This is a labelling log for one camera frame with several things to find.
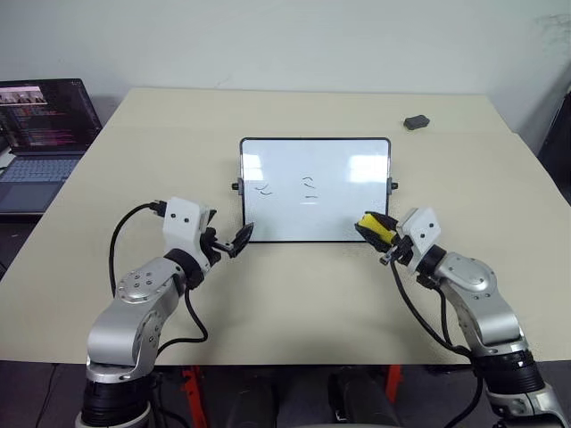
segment cable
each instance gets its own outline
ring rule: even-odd
[[[113,235],[111,238],[111,243],[109,245],[109,282],[111,283],[111,293],[113,297],[115,297],[115,243],[117,242],[117,237],[119,236],[119,232],[121,228],[127,223],[133,214],[137,213],[140,210],[144,210],[145,208],[151,208],[151,203],[144,203],[142,205],[136,206],[133,210],[129,211],[123,218],[117,223],[115,230],[113,231]]]
[[[442,325],[442,329],[443,329],[444,339],[442,337],[440,337],[437,332],[434,331],[434,329],[430,326],[430,324],[427,323],[427,321],[420,315],[418,310],[415,308],[414,304],[410,300],[409,295],[404,290],[404,286],[402,285],[401,277],[399,276],[399,272],[397,271],[396,266],[394,265],[394,261],[391,261],[391,270],[393,271],[394,282],[396,283],[396,286],[399,290],[399,293],[402,296],[402,299],[404,300],[404,303],[407,305],[410,312],[412,312],[412,315],[417,319],[417,321],[426,330],[426,332],[428,334],[430,334],[430,336],[435,341],[440,343],[444,348],[446,348],[447,350],[450,350],[450,351],[452,351],[458,355],[469,358],[470,362],[471,362],[472,361],[472,353],[470,352],[469,349],[467,349],[464,346],[454,346],[451,343],[450,335],[448,332],[448,322],[447,322],[447,318],[446,318],[446,299],[444,297],[444,293],[442,292],[442,290],[436,289],[436,291],[438,292],[438,294],[440,295],[440,298],[441,298],[441,300],[440,300],[441,325]],[[464,420],[470,413],[472,413],[472,411],[478,405],[478,402],[480,401],[480,398],[482,397],[482,389],[484,388],[484,379],[482,378],[482,376],[478,376],[478,375],[476,375],[476,378],[477,378],[477,386],[476,386],[476,392],[474,393],[474,397],[472,398],[472,400],[470,401],[468,406],[464,410],[462,410],[461,413],[459,413],[457,416],[452,418],[452,420],[449,423],[447,423],[444,428],[452,428],[454,425],[456,425],[460,421]]]
[[[181,415],[177,415],[176,413],[170,412],[169,410],[166,410],[162,407],[159,408],[159,411],[170,419],[177,421],[181,426],[183,426],[183,428],[190,428],[188,422]]]
[[[162,426],[164,428],[169,428],[169,423],[167,422],[166,415],[164,414],[164,404],[162,402],[162,374],[159,374],[159,387],[157,388],[157,395],[159,396],[159,412],[161,412],[161,420]]]
[[[54,381],[55,370],[57,369],[58,366],[59,366],[58,363],[52,364],[52,373],[50,373],[50,380],[47,383],[46,395],[44,396],[42,407],[40,408],[39,413],[37,414],[36,424],[34,425],[36,428],[39,427],[39,423],[42,421],[42,417],[44,417],[44,414],[46,413],[47,405],[52,396],[52,382]]]
[[[434,288],[434,290],[440,296],[440,324],[441,328],[443,329],[444,340],[449,345],[452,345],[452,340],[448,332],[448,318],[446,316],[446,297],[444,296],[444,293],[440,288]]]
[[[177,421],[179,424],[181,424],[184,428],[190,428],[190,425],[188,424],[188,422],[186,421],[186,419],[184,417],[182,417],[181,415],[171,412],[170,410],[167,410],[164,407],[164,404],[162,402],[162,374],[159,374],[160,376],[160,380],[158,381],[158,385],[157,385],[157,395],[159,396],[159,406],[158,406],[158,411],[161,413],[162,415],[162,427],[163,428],[169,428],[169,424],[167,423],[167,420],[165,418],[169,417],[170,419],[174,419],[175,421]]]
[[[472,411],[474,411],[474,409],[476,408],[476,406],[480,402],[480,398],[482,397],[482,390],[484,389],[484,379],[482,378],[482,376],[478,376],[477,381],[478,381],[478,383],[476,386],[476,391],[474,392],[474,397],[472,397],[470,404],[468,404],[468,406],[464,410],[462,410],[461,413],[459,413],[449,423],[447,423],[444,426],[444,428],[452,428],[452,426],[455,426],[456,424],[458,424],[461,421],[463,421],[464,419],[466,419],[466,417],[470,413],[472,413]]]
[[[440,345],[442,345],[447,350],[454,352],[455,354],[461,355],[462,357],[469,358],[471,360],[472,354],[466,347],[454,346],[454,345],[447,343],[442,337],[440,337],[438,335],[437,332],[434,331],[434,329],[430,326],[430,324],[427,323],[427,321],[422,317],[422,315],[420,315],[420,313],[418,312],[418,310],[415,308],[414,304],[410,300],[409,295],[404,290],[404,286],[402,285],[401,277],[399,276],[399,273],[396,270],[396,266],[394,265],[394,261],[391,261],[391,270],[393,271],[394,282],[396,283],[396,287],[399,290],[399,293],[401,294],[402,299],[404,300],[404,303],[407,305],[410,312],[412,312],[412,315],[414,316],[414,318],[416,318],[417,321],[420,323],[420,325],[422,325],[422,327],[425,329],[425,331],[428,334],[430,334],[430,337],[432,337],[435,341],[437,341]]]
[[[156,399],[154,398],[154,392],[151,392],[151,411],[153,412],[153,422],[155,428],[166,428],[166,425],[162,424],[159,419],[159,408],[157,407]]]
[[[159,357],[159,355],[161,355],[161,353],[164,350],[166,350],[170,345],[174,345],[176,343],[202,343],[206,342],[206,340],[208,339],[208,330],[206,330],[206,327],[204,326],[203,322],[196,315],[196,312],[194,312],[193,305],[190,303],[190,287],[187,287],[185,289],[185,304],[186,304],[186,310],[188,310],[190,317],[194,320],[196,325],[198,325],[198,328],[200,328],[203,337],[197,337],[197,338],[179,337],[177,339],[172,339],[168,342],[165,342],[159,347],[159,350],[157,351],[157,357]]]

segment small whiteboard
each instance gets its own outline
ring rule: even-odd
[[[386,138],[245,138],[240,153],[253,242],[363,241],[363,213],[387,212]]]

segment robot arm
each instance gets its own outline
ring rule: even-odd
[[[413,209],[397,222],[368,212],[355,225],[367,242],[398,261],[427,288],[440,288],[456,310],[476,373],[486,382],[498,426],[563,426],[568,422],[553,389],[543,381],[527,340],[494,272],[483,262],[435,245],[440,227],[431,209]]]
[[[156,202],[164,217],[164,257],[144,264],[119,282],[110,306],[96,319],[87,339],[87,386],[76,427],[144,427],[151,393],[150,373],[161,329],[178,305],[220,260],[248,244],[253,224],[232,243],[219,243],[208,227],[216,213],[194,202],[172,198]]]

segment red metal frame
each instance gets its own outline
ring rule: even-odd
[[[203,402],[200,393],[200,367],[190,366],[189,369],[183,369],[183,377],[186,378],[185,384],[182,386],[182,391],[186,394],[188,406],[190,407],[190,414],[193,418],[194,428],[208,428],[206,415],[203,410]],[[386,397],[394,404],[396,401],[396,393],[399,389],[399,383],[402,382],[401,366],[389,366],[386,374]]]
[[[193,418],[193,427],[208,428],[206,415],[203,410],[203,402],[201,400],[200,386],[198,384],[200,367],[190,366],[189,369],[183,369],[182,375],[186,378],[186,382],[182,385],[181,389],[186,394],[186,399],[188,400],[190,414]]]
[[[399,383],[402,382],[401,366],[392,365],[389,366],[389,371],[386,374],[386,386],[385,394],[386,397],[393,404],[396,401],[396,392],[399,389]]]

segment beige table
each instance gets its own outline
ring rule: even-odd
[[[430,126],[403,129],[419,113]],[[442,246],[494,268],[535,356],[571,358],[570,209],[485,97],[182,89],[131,91],[80,162],[0,283],[0,358],[85,361],[89,328],[111,299],[112,230],[134,205],[202,201],[219,211],[219,236],[233,235],[241,204],[230,183],[245,136],[388,136],[401,185],[391,214],[434,207]],[[117,253],[118,276],[161,255],[161,220],[137,214]],[[437,326],[437,296],[406,285]],[[461,361],[418,326],[366,244],[253,244],[192,298],[211,338],[172,347],[160,363]],[[180,304],[162,339],[197,334]]]

